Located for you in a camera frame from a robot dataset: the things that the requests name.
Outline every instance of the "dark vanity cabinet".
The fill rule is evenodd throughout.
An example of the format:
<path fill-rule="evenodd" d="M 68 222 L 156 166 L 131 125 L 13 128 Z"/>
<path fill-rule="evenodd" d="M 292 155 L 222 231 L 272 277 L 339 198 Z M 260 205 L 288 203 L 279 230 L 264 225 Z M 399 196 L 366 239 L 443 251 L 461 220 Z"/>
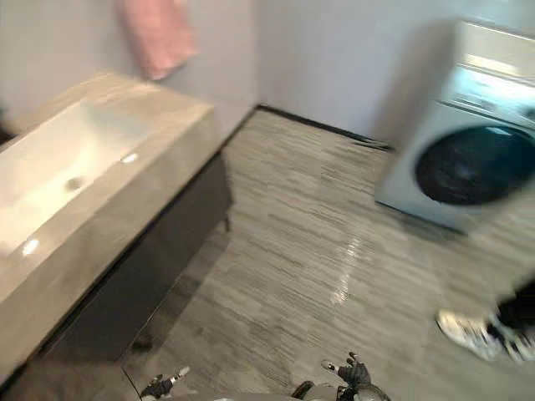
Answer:
<path fill-rule="evenodd" d="M 125 250 L 49 351 L 61 358 L 117 361 L 203 241 L 226 220 L 231 203 L 226 166 L 217 154 Z"/>

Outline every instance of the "white wall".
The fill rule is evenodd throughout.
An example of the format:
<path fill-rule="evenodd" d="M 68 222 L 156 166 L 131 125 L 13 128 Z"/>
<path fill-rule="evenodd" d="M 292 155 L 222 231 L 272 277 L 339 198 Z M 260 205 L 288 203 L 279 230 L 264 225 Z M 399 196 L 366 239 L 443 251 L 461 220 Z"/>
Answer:
<path fill-rule="evenodd" d="M 0 105 L 38 107 L 102 69 L 140 76 L 114 0 L 0 0 Z M 162 83 L 214 104 L 225 132 L 257 103 L 256 0 L 189 0 L 199 55 Z"/>
<path fill-rule="evenodd" d="M 435 40 L 433 25 L 461 16 L 535 31 L 533 0 L 259 2 L 261 101 L 367 136 L 410 43 Z"/>

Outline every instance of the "countertop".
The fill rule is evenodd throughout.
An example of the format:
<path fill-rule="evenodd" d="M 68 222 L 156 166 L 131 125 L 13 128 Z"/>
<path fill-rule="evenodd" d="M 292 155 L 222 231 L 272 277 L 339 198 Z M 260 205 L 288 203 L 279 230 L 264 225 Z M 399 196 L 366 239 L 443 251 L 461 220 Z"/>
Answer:
<path fill-rule="evenodd" d="M 36 128 L 81 100 L 149 127 L 135 162 L 115 163 L 33 235 L 0 260 L 0 383 L 23 363 L 152 218 L 223 146 L 213 108 L 114 73 L 67 90 L 15 122 Z"/>

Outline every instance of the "washer door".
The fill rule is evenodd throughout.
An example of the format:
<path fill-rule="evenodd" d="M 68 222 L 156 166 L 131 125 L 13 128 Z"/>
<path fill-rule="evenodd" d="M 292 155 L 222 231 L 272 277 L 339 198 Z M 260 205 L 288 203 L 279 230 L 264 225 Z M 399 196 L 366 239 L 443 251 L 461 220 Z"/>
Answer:
<path fill-rule="evenodd" d="M 420 156 L 415 178 L 434 201 L 476 206 L 506 198 L 535 172 L 535 140 L 505 126 L 459 130 Z"/>

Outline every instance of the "black pants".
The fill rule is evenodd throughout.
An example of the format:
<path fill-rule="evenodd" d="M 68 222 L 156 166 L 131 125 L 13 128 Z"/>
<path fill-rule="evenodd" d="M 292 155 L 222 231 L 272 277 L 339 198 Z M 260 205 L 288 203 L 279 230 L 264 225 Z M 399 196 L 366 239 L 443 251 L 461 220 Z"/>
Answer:
<path fill-rule="evenodd" d="M 535 327 L 535 277 L 519 288 L 514 297 L 500 302 L 497 318 L 514 330 Z"/>

